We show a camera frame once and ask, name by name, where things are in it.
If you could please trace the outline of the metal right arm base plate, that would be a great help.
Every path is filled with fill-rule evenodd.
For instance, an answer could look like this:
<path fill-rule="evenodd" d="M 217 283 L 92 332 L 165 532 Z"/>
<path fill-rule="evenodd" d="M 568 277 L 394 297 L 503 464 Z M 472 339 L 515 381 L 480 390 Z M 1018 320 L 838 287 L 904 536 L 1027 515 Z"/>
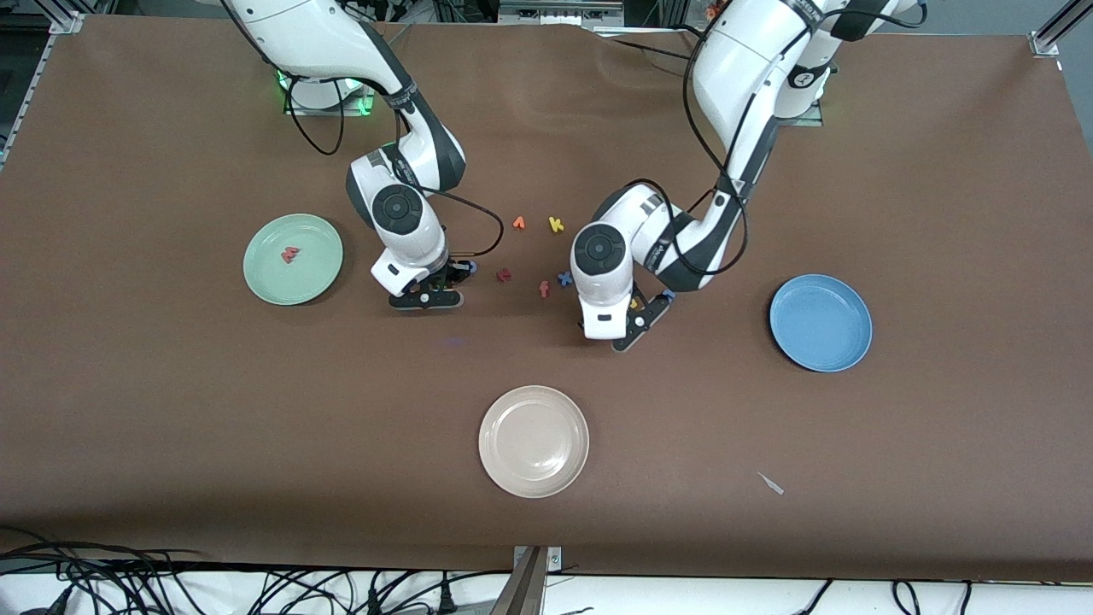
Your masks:
<path fill-rule="evenodd" d="M 366 117 L 375 102 L 375 91 L 371 86 L 351 79 L 294 82 L 289 75 L 278 73 L 278 84 L 285 95 L 286 115 Z"/>

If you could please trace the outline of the metal rack unit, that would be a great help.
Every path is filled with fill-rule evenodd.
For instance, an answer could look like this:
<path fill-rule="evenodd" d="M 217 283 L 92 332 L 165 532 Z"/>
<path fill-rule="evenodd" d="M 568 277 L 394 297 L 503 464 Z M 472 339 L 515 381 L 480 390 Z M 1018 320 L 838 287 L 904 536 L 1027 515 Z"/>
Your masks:
<path fill-rule="evenodd" d="M 500 0 L 497 23 L 625 27 L 623 0 Z"/>

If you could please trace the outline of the aluminium frame profile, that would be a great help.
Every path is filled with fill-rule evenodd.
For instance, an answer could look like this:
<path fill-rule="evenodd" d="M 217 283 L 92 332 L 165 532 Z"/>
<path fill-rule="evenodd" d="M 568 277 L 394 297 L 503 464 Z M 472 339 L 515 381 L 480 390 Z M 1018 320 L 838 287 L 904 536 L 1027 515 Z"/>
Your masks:
<path fill-rule="evenodd" d="M 82 0 L 0 0 L 0 172 L 60 36 L 85 20 Z"/>

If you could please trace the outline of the aluminium corner bracket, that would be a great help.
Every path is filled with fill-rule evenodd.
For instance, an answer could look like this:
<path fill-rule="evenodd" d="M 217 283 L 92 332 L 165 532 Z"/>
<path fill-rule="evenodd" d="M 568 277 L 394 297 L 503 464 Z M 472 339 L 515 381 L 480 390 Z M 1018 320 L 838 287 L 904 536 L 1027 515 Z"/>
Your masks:
<path fill-rule="evenodd" d="M 1038 29 L 1031 32 L 1031 50 L 1036 57 L 1058 56 L 1059 43 L 1091 15 L 1093 0 L 1066 0 Z"/>

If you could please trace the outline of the beige plate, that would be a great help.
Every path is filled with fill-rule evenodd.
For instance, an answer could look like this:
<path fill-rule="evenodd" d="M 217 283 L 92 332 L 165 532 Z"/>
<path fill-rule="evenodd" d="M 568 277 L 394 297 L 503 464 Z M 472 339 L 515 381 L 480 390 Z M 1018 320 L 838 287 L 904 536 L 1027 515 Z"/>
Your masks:
<path fill-rule="evenodd" d="M 544 499 L 569 488 L 588 460 L 590 431 L 576 402 L 554 388 L 527 385 L 496 398 L 479 435 L 482 468 L 500 489 Z"/>

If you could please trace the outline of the blue plate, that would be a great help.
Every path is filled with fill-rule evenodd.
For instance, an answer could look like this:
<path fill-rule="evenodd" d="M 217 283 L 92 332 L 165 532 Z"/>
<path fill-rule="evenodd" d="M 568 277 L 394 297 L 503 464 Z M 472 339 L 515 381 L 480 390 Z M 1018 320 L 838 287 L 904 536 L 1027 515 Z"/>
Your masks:
<path fill-rule="evenodd" d="M 874 327 L 850 285 L 827 275 L 801 275 L 781 284 L 769 301 L 769 334 L 797 366 L 842 372 L 866 357 Z"/>

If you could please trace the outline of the green plate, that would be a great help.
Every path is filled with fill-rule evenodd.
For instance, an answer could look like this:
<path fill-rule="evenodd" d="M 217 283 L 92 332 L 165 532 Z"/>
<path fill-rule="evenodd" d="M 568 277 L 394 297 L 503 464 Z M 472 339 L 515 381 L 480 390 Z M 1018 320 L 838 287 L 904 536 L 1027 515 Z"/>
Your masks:
<path fill-rule="evenodd" d="M 293 264 L 281 253 L 298 248 Z M 298 305 L 324 295 L 343 262 L 338 230 L 312 214 L 287 214 L 266 223 L 243 253 L 243 280 L 255 296 L 273 305 Z"/>

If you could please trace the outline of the brown paper table cover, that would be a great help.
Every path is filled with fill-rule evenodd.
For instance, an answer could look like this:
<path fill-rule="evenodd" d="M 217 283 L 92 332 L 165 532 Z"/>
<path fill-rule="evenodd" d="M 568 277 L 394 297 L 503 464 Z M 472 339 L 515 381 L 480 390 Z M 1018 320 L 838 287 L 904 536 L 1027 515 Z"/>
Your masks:
<path fill-rule="evenodd" d="M 0 172 L 0 524 L 231 563 L 481 570 L 544 545 L 580 573 L 1093 581 L 1093 159 L 1025 39 L 844 47 L 823 126 L 781 129 L 745 257 L 626 353 L 538 287 L 628 180 L 681 206 L 715 182 L 680 60 L 573 26 L 414 25 L 395 50 L 465 147 L 458 196 L 528 221 L 453 311 L 396 312 L 371 276 L 345 173 L 389 110 L 325 157 L 227 20 L 57 40 Z M 273 305 L 243 253 L 287 214 L 329 221 L 343 262 Z M 857 366 L 776 345 L 801 275 L 862 297 Z M 479 458 L 527 385 L 590 431 L 544 499 Z"/>

